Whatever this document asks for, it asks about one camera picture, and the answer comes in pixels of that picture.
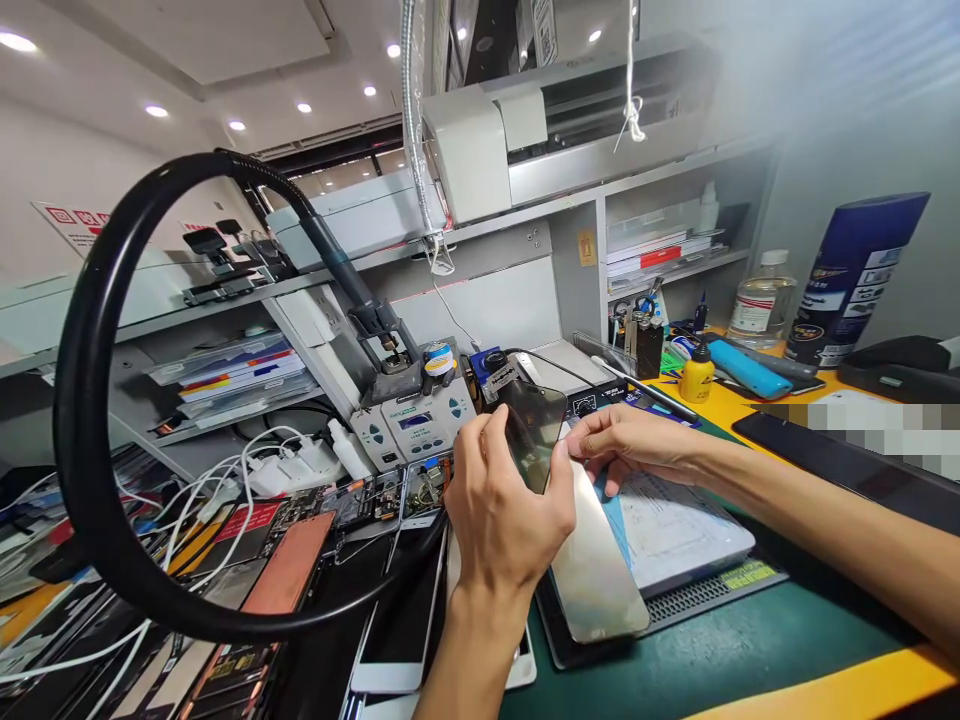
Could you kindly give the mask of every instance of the white phone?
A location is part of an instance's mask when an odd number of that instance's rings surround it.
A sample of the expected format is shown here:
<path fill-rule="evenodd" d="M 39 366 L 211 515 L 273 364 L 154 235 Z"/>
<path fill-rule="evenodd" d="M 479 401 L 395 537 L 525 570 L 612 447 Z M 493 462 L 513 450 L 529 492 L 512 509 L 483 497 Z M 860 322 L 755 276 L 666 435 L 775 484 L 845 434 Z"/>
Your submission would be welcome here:
<path fill-rule="evenodd" d="M 447 538 L 447 605 L 450 604 L 450 596 L 453 595 L 453 589 L 460 581 L 460 545 L 457 543 L 457 536 L 452 530 L 448 532 Z M 533 643 L 530 642 L 530 626 L 526 625 L 523 629 L 523 638 L 520 640 L 520 646 L 513 655 L 513 665 L 510 666 L 510 674 L 507 676 L 507 690 L 532 685 L 537 679 L 537 660 L 533 655 Z"/>
<path fill-rule="evenodd" d="M 428 532 L 429 527 L 401 526 L 387 571 L 403 563 Z M 446 533 L 422 569 L 411 572 L 374 607 L 350 682 L 353 692 L 399 695 L 419 689 L 445 545 Z"/>

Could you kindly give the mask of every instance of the spray can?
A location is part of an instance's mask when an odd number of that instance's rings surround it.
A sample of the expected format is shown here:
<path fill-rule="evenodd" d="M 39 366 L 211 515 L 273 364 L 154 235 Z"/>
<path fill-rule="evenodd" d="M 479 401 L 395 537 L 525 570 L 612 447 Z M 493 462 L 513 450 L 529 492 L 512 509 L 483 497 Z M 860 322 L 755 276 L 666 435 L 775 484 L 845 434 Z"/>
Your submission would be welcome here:
<path fill-rule="evenodd" d="M 890 195 L 834 210 L 784 357 L 831 368 L 853 352 L 929 199 Z"/>

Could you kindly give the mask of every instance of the metal hose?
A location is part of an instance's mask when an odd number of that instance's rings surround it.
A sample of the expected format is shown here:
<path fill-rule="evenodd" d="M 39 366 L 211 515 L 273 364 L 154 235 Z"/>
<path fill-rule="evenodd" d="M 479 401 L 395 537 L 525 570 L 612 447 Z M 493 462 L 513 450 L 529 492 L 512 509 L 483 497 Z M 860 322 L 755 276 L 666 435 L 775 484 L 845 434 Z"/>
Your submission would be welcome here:
<path fill-rule="evenodd" d="M 413 185 L 417 191 L 417 204 L 420 205 L 420 217 L 428 235 L 436 232 L 427 209 L 427 188 L 424 183 L 426 161 L 423 157 L 422 122 L 420 116 L 420 98 L 414 97 L 413 88 L 413 21 L 416 15 L 417 0 L 403 0 L 400 17 L 400 73 L 403 86 L 403 124 L 406 130 L 410 164 L 413 170 Z"/>

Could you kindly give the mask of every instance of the finger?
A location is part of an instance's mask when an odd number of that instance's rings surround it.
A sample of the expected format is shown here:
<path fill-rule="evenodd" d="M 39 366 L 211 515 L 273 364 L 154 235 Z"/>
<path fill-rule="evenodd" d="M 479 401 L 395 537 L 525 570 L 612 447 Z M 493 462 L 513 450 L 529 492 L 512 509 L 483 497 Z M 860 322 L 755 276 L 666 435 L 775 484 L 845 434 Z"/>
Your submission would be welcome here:
<path fill-rule="evenodd" d="M 606 452 L 602 455 L 597 455 L 587 460 L 584 465 L 584 469 L 587 471 L 587 476 L 590 478 L 590 482 L 596 482 L 597 478 L 600 477 L 600 473 L 603 472 L 603 469 L 612 463 L 616 459 L 616 453 Z"/>
<path fill-rule="evenodd" d="M 553 504 L 560 529 L 564 535 L 569 535 L 577 524 L 577 509 L 573 499 L 573 465 L 566 440 L 561 440 L 553 448 L 550 484 L 544 495 Z"/>
<path fill-rule="evenodd" d="M 607 484 L 603 488 L 603 494 L 607 497 L 616 496 L 631 472 L 632 468 L 623 460 L 617 459 L 610 463 L 610 469 L 607 470 Z"/>
<path fill-rule="evenodd" d="M 507 420 L 510 417 L 510 408 L 506 404 L 498 407 L 490 421 L 483 429 L 483 442 L 487 450 L 487 461 L 513 464 L 510 446 L 507 444 Z"/>
<path fill-rule="evenodd" d="M 567 433 L 564 439 L 567 441 L 567 448 L 573 457 L 583 457 L 583 453 L 580 451 L 580 444 L 585 437 L 610 427 L 613 422 L 610 407 L 611 406 L 608 405 L 605 408 L 597 410 L 595 413 L 590 413 L 580 420 L 580 422 L 573 427 L 573 430 Z"/>
<path fill-rule="evenodd" d="M 624 427 L 623 425 L 611 425 L 606 430 L 587 435 L 581 439 L 580 457 L 592 458 L 606 453 L 623 454 L 625 448 L 621 437 Z"/>
<path fill-rule="evenodd" d="M 463 468 L 464 470 L 476 468 L 480 471 L 465 473 L 464 477 L 482 478 L 486 476 L 485 470 L 487 464 L 483 458 L 483 451 L 480 449 L 480 435 L 490 421 L 490 417 L 491 416 L 486 413 L 477 415 L 473 420 L 460 428 L 460 432 L 457 434 L 454 448 L 460 448 L 460 458 L 459 460 L 454 460 L 454 467 L 458 469 Z"/>

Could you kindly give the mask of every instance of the digital display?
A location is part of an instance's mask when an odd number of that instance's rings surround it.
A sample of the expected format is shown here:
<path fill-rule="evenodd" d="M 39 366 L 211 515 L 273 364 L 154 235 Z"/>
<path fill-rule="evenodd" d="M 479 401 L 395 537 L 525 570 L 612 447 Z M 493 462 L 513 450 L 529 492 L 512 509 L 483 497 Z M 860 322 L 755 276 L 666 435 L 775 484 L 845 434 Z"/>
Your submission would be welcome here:
<path fill-rule="evenodd" d="M 428 422 L 433 422 L 433 415 L 430 413 L 422 413 L 420 415 L 414 415 L 413 417 L 404 418 L 399 424 L 401 430 L 409 430 L 412 427 L 425 425 Z"/>

